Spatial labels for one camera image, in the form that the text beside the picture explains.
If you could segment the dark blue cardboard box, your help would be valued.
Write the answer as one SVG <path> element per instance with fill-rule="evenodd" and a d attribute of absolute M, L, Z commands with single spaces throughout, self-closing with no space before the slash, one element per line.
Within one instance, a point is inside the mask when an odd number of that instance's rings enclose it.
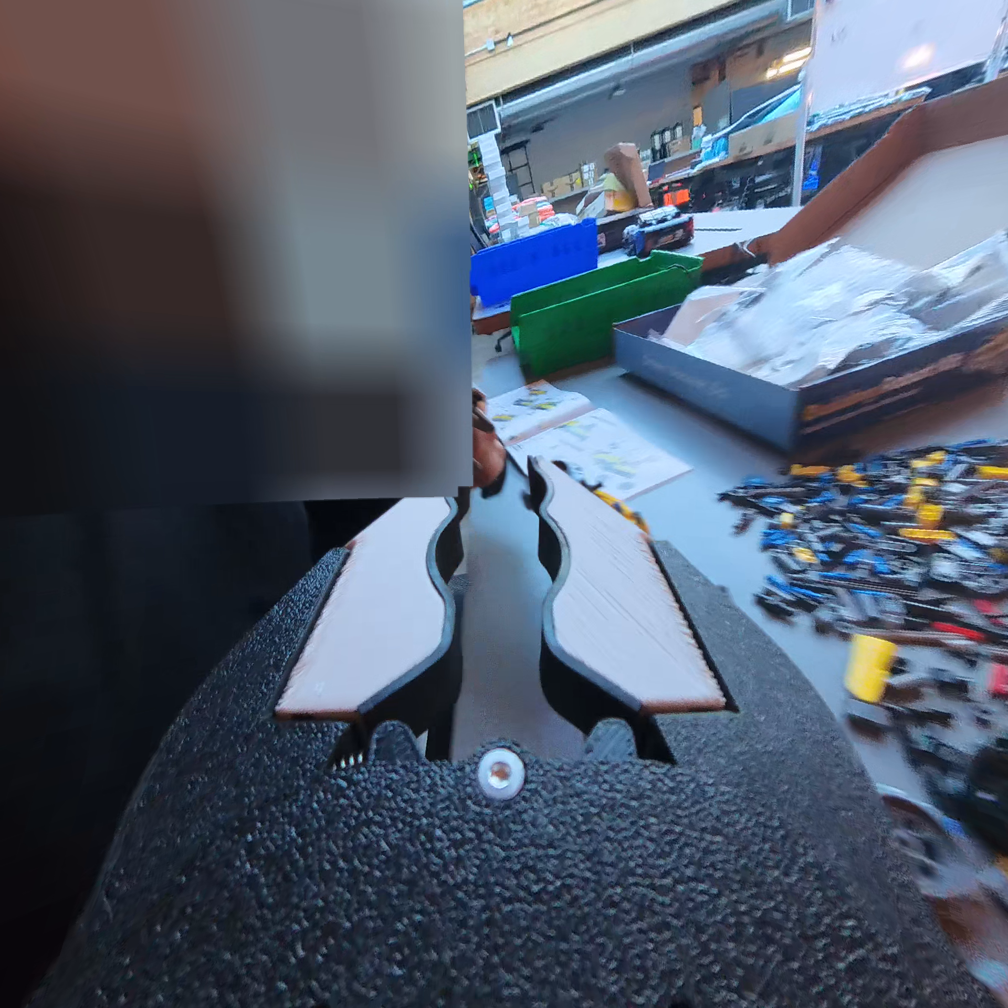
<path fill-rule="evenodd" d="M 772 236 L 767 267 L 838 240 L 924 270 L 1006 232 L 1006 110 L 1001 78 L 905 113 Z M 1005 321 L 790 389 L 653 343 L 678 308 L 617 323 L 616 364 L 789 454 L 1006 373 Z"/>

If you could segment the person's left hand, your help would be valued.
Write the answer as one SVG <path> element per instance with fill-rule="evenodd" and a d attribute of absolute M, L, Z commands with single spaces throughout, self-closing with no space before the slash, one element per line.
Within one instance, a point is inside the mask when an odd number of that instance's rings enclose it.
<path fill-rule="evenodd" d="M 507 473 L 507 451 L 490 421 L 487 398 L 472 388 L 472 486 L 484 498 L 500 493 Z"/>

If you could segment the pile of small building pieces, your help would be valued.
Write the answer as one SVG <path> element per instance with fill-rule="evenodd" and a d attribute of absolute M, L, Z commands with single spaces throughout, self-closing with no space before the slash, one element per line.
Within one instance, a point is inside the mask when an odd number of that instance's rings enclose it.
<path fill-rule="evenodd" d="M 1006 734 L 1007 446 L 972 439 L 793 464 L 717 500 L 762 522 L 754 602 L 850 643 L 850 725 L 950 770 Z"/>

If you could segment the open instruction booklet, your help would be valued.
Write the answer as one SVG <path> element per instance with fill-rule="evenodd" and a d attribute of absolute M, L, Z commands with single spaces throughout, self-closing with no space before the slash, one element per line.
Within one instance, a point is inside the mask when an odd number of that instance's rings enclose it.
<path fill-rule="evenodd" d="M 587 484 L 598 484 L 629 500 L 691 469 L 585 395 L 545 381 L 492 397 L 486 407 L 489 421 L 523 475 L 531 458 L 561 461 Z"/>

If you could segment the stack of white boxes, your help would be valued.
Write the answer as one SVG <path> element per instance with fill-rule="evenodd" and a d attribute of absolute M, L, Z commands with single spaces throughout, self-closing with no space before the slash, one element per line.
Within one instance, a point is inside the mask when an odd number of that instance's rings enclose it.
<path fill-rule="evenodd" d="M 481 200 L 488 232 L 497 228 L 495 232 L 497 238 L 501 241 L 510 241 L 517 234 L 518 219 L 515 213 L 515 202 L 508 188 L 497 136 L 497 133 L 486 132 L 478 136 L 476 140 L 485 183 L 484 188 L 486 188 Z"/>

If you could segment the white board panel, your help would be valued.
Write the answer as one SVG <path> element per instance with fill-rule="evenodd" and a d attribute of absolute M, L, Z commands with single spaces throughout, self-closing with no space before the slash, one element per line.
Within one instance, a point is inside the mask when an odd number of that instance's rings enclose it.
<path fill-rule="evenodd" d="M 984 64 L 1005 1 L 820 1 L 803 86 L 811 113 Z"/>

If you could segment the clear plastic bags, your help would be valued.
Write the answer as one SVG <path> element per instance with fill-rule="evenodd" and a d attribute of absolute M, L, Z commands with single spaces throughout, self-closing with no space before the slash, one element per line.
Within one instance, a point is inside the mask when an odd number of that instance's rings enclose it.
<path fill-rule="evenodd" d="M 1006 321 L 1006 232 L 917 270 L 837 239 L 731 286 L 697 288 L 659 346 L 799 389 Z"/>

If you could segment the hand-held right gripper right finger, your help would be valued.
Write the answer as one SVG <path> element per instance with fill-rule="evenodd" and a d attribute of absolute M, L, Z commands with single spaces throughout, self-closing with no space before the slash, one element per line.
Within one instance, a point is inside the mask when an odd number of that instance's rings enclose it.
<path fill-rule="evenodd" d="M 729 692 L 651 536 L 559 461 L 532 458 L 527 475 L 550 578 L 539 656 L 549 707 L 591 757 L 674 764 L 659 718 L 729 712 Z"/>

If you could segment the tilted brown cardboard box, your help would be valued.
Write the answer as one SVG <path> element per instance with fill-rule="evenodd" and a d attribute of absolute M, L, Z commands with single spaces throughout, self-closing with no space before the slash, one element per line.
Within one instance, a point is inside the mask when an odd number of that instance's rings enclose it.
<path fill-rule="evenodd" d="M 635 144 L 621 142 L 610 147 L 604 154 L 604 165 L 615 177 L 620 192 L 625 194 L 620 197 L 625 209 L 653 207 L 647 175 Z"/>

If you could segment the green plastic bin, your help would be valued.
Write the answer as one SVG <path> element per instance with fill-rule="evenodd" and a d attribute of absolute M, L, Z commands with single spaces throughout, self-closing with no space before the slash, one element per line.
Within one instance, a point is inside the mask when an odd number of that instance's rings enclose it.
<path fill-rule="evenodd" d="M 701 270 L 698 256 L 655 250 L 514 296 L 510 330 L 523 373 L 545 378 L 611 356 L 616 323 L 679 306 Z"/>

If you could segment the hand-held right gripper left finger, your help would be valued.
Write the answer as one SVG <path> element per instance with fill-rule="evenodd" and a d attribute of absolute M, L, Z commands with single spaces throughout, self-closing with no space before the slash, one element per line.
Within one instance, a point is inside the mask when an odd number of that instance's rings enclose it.
<path fill-rule="evenodd" d="M 365 752 L 381 725 L 426 737 L 446 760 L 463 680 L 461 498 L 395 504 L 341 552 L 285 665 L 275 701 L 281 722 L 345 725 L 335 758 Z"/>

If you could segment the blue plastic bin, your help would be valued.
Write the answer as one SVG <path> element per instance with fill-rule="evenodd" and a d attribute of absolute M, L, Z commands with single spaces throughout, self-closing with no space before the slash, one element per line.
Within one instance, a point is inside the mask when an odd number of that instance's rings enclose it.
<path fill-rule="evenodd" d="M 484 306 L 590 272 L 598 265 L 598 224 L 582 220 L 501 243 L 471 258 L 470 296 Z"/>

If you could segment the grey desk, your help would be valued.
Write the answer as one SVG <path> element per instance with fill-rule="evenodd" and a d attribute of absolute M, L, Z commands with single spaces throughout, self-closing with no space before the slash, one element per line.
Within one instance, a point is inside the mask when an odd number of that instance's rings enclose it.
<path fill-rule="evenodd" d="M 514 742 L 514 800 L 485 800 L 438 1006 L 995 1006 L 952 951 L 837 719 L 842 647 L 752 619 L 761 563 L 715 493 L 767 453 L 618 374 L 573 380 L 691 472 L 639 505 L 718 645 L 739 712 L 662 716 L 674 764 L 584 759 L 539 682 L 550 586 L 510 469 L 469 517 L 453 756 Z"/>

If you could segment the long work table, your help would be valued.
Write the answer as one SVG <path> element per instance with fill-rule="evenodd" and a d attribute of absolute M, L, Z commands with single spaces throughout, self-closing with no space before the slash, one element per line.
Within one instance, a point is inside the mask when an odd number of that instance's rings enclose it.
<path fill-rule="evenodd" d="M 699 258 L 701 273 L 709 277 L 736 268 L 746 270 L 765 261 L 772 236 L 799 211 L 796 207 L 785 207 L 694 213 L 691 243 L 675 250 L 659 250 Z"/>

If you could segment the yellow black toy part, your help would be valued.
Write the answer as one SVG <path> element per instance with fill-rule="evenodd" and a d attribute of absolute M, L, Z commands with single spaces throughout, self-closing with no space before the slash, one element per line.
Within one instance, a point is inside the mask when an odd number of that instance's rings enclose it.
<path fill-rule="evenodd" d="M 615 510 L 620 516 L 633 523 L 645 536 L 650 536 L 650 528 L 644 517 L 624 500 L 613 496 L 602 489 L 601 484 L 589 485 L 591 493 L 598 497 L 606 506 Z"/>

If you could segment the black toy vehicle model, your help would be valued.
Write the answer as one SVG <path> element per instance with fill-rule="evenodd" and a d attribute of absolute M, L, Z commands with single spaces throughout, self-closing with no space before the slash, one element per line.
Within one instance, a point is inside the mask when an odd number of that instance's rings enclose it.
<path fill-rule="evenodd" d="M 930 735 L 907 739 L 905 755 L 927 800 L 877 785 L 897 847 L 932 899 L 986 890 L 1006 904 L 1006 747 L 967 752 Z"/>

